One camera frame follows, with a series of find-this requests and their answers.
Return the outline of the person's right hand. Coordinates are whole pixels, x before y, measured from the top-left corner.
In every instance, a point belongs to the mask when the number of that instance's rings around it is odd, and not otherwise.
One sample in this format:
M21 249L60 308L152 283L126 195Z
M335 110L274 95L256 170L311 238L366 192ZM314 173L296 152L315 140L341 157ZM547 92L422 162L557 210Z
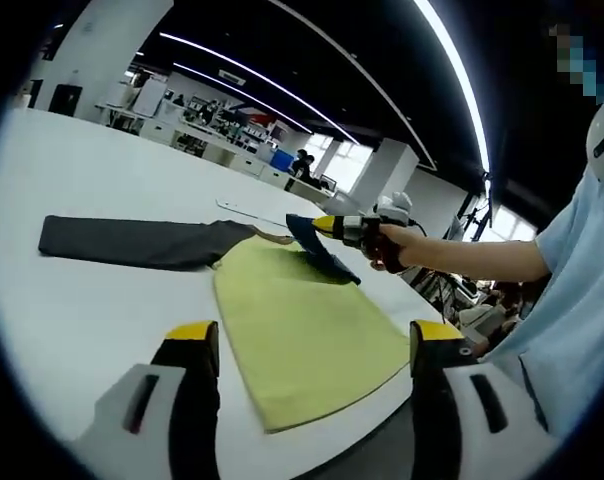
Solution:
M410 267L407 249L414 247L417 240L406 227L380 224L367 230L362 249L374 269L399 274Z

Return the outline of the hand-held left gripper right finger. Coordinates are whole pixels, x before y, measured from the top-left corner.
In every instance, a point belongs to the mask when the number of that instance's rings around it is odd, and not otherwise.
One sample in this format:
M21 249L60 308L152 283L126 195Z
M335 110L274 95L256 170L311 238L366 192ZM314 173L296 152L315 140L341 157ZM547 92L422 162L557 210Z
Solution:
M480 363L452 325L414 320L410 396L415 479L527 479L557 441L533 400L489 363Z

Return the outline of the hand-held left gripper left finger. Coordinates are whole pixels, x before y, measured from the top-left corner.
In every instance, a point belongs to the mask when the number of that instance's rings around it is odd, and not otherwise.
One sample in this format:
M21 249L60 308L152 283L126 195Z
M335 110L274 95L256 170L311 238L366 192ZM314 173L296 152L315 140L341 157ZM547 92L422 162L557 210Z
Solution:
M96 401L76 452L98 478L218 478L218 337L215 321L171 330Z

